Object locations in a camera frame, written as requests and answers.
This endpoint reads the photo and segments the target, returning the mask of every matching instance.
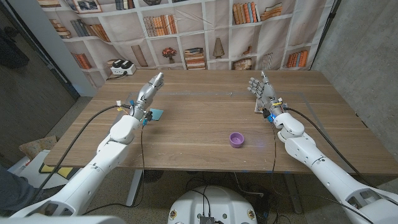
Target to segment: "purple bowl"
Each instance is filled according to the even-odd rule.
[[[232,133],[229,136],[229,143],[232,147],[241,147],[244,137],[241,133]]]

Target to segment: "robotic arm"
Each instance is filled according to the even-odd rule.
[[[128,145],[134,140],[133,131],[141,125],[146,109],[152,103],[157,90],[163,86],[163,73],[153,77],[138,94],[129,115],[124,115],[99,144],[95,157],[59,193],[47,200],[33,204],[11,218],[28,216],[81,215],[91,203],[100,183],[111,170],[125,160]]]
[[[248,90],[264,104],[289,155],[306,165],[322,184],[343,205],[356,210],[373,223],[397,223],[398,195],[364,185],[327,158],[304,132],[304,125],[282,111],[282,99],[277,100],[268,77],[261,72],[262,82],[251,78]],[[369,223],[366,219],[343,207],[355,223]]]

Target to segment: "metal robotic hand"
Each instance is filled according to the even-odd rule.
[[[275,116],[282,114],[282,110],[280,106],[274,105],[275,103],[279,103],[276,93],[272,85],[269,83],[268,77],[261,71],[262,82],[256,80],[255,78],[250,78],[248,90],[253,93],[257,99],[259,99],[261,106],[264,109],[269,110]]]
[[[150,106],[153,98],[162,86],[163,86],[163,73],[160,72],[154,76],[147,84],[145,84],[138,93],[137,101],[134,104],[134,110],[130,110],[130,115],[141,120],[145,110]]]

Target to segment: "concrete wall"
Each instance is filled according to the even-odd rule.
[[[321,71],[398,160],[398,1],[342,0],[312,70]]]

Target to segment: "floor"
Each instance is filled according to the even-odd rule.
[[[55,134],[60,138],[90,100],[91,98],[87,97],[79,98],[69,112],[49,132],[49,136]],[[130,169],[116,168],[112,170],[101,184],[88,209],[108,203],[125,203],[133,173],[134,171]],[[165,223],[170,207],[179,196],[186,192],[186,183],[195,176],[204,177],[207,180],[210,180],[213,176],[225,177],[224,181],[216,184],[239,192],[234,179],[223,172],[199,172],[191,175],[185,171],[165,171],[162,178],[157,182],[144,183],[137,196],[138,200],[141,199],[142,189],[144,189],[144,197],[138,207],[125,208],[114,205],[101,208],[91,214],[114,215],[122,218],[126,223]],[[243,186],[246,186],[247,183],[259,184],[268,191],[273,192],[270,174],[240,173],[238,178]],[[275,188],[282,193],[286,193],[283,175],[274,174],[273,178]],[[368,179],[378,185],[380,189],[398,193],[398,188],[396,187],[398,186],[398,179],[395,180],[393,177],[368,177]],[[314,175],[295,175],[295,180],[300,194],[317,194],[333,198]],[[199,187],[200,185],[201,183],[192,182],[188,188]],[[254,204],[252,197],[246,198]],[[277,209],[278,213],[286,215],[291,223],[350,223],[340,206],[332,202],[314,197],[302,197],[301,201],[304,214],[298,215],[292,211],[292,204],[289,198],[277,197],[277,204],[272,204],[269,223],[274,221]],[[289,223],[289,221],[285,218],[280,218],[278,223]]]

